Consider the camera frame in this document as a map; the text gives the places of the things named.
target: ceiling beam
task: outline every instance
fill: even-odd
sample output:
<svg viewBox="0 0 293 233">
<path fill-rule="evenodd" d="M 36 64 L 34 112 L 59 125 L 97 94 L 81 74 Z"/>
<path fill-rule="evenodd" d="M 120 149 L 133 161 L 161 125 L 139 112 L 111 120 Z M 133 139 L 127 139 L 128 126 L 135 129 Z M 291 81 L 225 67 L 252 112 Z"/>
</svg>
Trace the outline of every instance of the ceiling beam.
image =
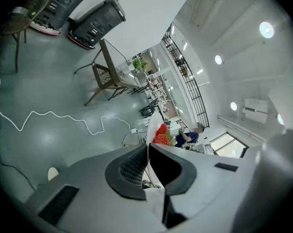
<svg viewBox="0 0 293 233">
<path fill-rule="evenodd" d="M 195 17 L 195 14 L 196 14 L 196 10 L 198 8 L 199 1 L 200 0 L 196 0 L 196 2 L 195 2 L 194 9 L 193 9 L 193 11 L 191 13 L 191 16 L 190 16 L 190 23 L 192 23 L 192 21 L 193 21 L 193 19 Z"/>
<path fill-rule="evenodd" d="M 247 9 L 246 11 L 236 20 L 233 22 L 233 24 L 223 33 L 220 35 L 218 39 L 216 39 L 212 46 L 218 47 L 220 46 L 224 41 L 228 40 L 234 32 L 241 26 L 243 23 L 251 17 L 257 10 L 260 9 L 261 3 L 263 0 L 255 0 Z"/>
<path fill-rule="evenodd" d="M 201 27 L 201 30 L 200 30 L 201 33 L 203 33 L 204 30 L 205 30 L 206 28 L 208 28 L 210 22 L 211 22 L 211 21 L 214 19 L 214 17 L 217 15 L 217 13 L 218 13 L 219 9 L 221 8 L 221 6 L 222 6 L 222 4 L 223 4 L 224 1 L 225 1 L 225 0 L 216 0 L 216 1 L 215 1 L 215 3 L 213 4 L 213 7 L 212 7 L 210 13 L 208 14 L 208 16 L 207 16 L 207 18 L 206 18 L 204 24 L 203 24 L 202 27 Z"/>
<path fill-rule="evenodd" d="M 283 17 L 283 19 L 277 24 L 277 26 L 274 27 L 274 29 L 277 33 L 282 33 L 285 30 L 291 30 L 290 28 L 288 28 L 287 20 L 288 20 L 288 17 Z M 225 61 L 229 61 L 231 59 L 234 59 L 234 58 L 236 58 L 237 55 L 248 51 L 249 49 L 255 47 L 258 44 L 262 44 L 264 41 L 266 41 L 266 38 L 259 37 L 251 45 L 249 45 L 243 49 L 240 49 L 238 52 L 232 53 L 229 56 L 225 56 L 224 59 L 225 59 Z"/>
<path fill-rule="evenodd" d="M 266 77 L 259 77 L 259 78 L 253 78 L 253 79 L 231 80 L 231 81 L 225 82 L 225 84 L 253 82 L 253 81 L 264 81 L 264 80 L 276 80 L 276 79 L 280 79 L 282 77 L 283 77 L 283 74 L 281 74 L 281 75 L 273 75 L 273 76 L 266 76 Z"/>
</svg>

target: table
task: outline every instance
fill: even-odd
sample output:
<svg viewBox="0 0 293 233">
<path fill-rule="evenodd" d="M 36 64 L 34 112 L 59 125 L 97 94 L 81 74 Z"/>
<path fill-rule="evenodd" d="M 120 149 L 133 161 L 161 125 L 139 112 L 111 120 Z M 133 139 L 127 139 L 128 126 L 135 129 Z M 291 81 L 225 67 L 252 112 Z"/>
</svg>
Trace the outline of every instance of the table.
<svg viewBox="0 0 293 233">
<path fill-rule="evenodd" d="M 123 93 L 128 88 L 137 88 L 138 83 L 129 70 L 129 63 L 126 58 L 107 40 L 99 41 L 101 49 L 88 65 L 78 68 L 74 71 L 92 66 L 94 76 L 98 82 L 99 88 L 92 97 L 85 103 L 87 106 L 98 94 L 105 89 L 115 89 L 114 94 L 108 99 L 112 99 Z"/>
</svg>

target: ceiling light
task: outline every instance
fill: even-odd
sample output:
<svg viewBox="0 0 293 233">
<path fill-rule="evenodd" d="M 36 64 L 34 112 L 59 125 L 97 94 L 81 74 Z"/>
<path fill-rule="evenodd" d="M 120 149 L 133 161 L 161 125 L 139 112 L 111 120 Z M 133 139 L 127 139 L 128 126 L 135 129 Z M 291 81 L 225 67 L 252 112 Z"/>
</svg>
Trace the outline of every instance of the ceiling light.
<svg viewBox="0 0 293 233">
<path fill-rule="evenodd" d="M 219 55 L 215 56 L 215 62 L 220 65 L 222 63 L 222 58 Z"/>
<path fill-rule="evenodd" d="M 230 108 L 232 108 L 233 111 L 236 111 L 238 107 L 237 107 L 237 104 L 235 102 L 231 102 Z"/>
<path fill-rule="evenodd" d="M 279 122 L 281 125 L 284 125 L 283 120 L 282 120 L 282 117 L 281 117 L 280 114 L 278 114 L 278 116 L 277 116 L 277 120 L 278 120 L 278 122 Z"/>
<path fill-rule="evenodd" d="M 275 33 L 274 28 L 267 21 L 264 21 L 259 25 L 259 31 L 265 38 L 272 38 Z"/>
</svg>

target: black vent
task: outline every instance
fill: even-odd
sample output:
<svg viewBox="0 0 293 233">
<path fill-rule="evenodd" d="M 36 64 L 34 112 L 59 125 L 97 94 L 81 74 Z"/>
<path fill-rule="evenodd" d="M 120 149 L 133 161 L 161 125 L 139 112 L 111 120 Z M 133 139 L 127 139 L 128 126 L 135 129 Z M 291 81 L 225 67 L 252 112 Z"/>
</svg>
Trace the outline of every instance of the black vent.
<svg viewBox="0 0 293 233">
<path fill-rule="evenodd" d="M 228 171 L 232 171 L 232 172 L 236 172 L 238 167 L 237 166 L 233 166 L 233 165 L 229 165 L 229 164 L 224 164 L 224 163 L 217 163 L 214 165 L 215 167 L 218 168 L 222 168 Z"/>
<path fill-rule="evenodd" d="M 134 154 L 120 166 L 121 175 L 130 183 L 142 187 L 143 172 L 147 166 L 147 151 Z"/>
<path fill-rule="evenodd" d="M 79 189 L 65 186 L 39 213 L 39 216 L 52 225 L 56 225 L 69 204 L 73 201 Z"/>
<path fill-rule="evenodd" d="M 249 107 L 245 107 L 245 109 L 246 109 L 247 111 L 253 111 L 253 112 L 255 112 L 255 109 L 252 109 L 252 108 L 249 108 Z"/>
</svg>

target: green plant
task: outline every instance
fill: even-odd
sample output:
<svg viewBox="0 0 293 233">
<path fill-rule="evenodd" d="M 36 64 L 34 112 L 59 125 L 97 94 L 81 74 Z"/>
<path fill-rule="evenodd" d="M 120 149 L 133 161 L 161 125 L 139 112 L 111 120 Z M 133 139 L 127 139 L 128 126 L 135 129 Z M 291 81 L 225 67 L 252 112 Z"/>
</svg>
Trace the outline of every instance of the green plant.
<svg viewBox="0 0 293 233">
<path fill-rule="evenodd" d="M 142 69 L 142 71 L 145 72 L 148 63 L 143 58 L 141 58 L 133 60 L 132 64 L 135 67 L 136 71 Z"/>
</svg>

